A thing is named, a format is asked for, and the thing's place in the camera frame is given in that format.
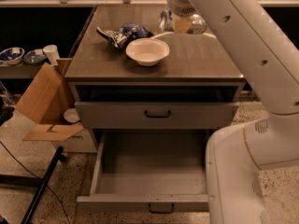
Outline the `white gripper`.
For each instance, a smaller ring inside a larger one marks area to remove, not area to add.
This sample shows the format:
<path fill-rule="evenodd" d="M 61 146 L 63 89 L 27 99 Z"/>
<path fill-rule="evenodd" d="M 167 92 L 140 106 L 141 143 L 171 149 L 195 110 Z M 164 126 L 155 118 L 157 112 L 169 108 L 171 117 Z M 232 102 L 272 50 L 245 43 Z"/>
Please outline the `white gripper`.
<path fill-rule="evenodd" d="M 195 8 L 188 0 L 166 0 L 173 16 L 173 27 L 176 33 L 185 33 L 192 26 L 191 15 L 196 13 Z"/>

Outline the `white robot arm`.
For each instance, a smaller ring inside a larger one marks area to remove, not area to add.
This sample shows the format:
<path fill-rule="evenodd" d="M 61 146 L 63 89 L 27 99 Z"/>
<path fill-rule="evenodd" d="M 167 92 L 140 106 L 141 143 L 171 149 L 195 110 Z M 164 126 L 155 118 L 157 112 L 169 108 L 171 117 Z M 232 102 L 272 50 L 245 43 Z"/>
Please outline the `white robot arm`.
<path fill-rule="evenodd" d="M 257 0 L 167 4 L 180 17 L 203 17 L 268 114 L 210 136 L 210 224 L 270 224 L 258 174 L 299 164 L 299 51 Z"/>

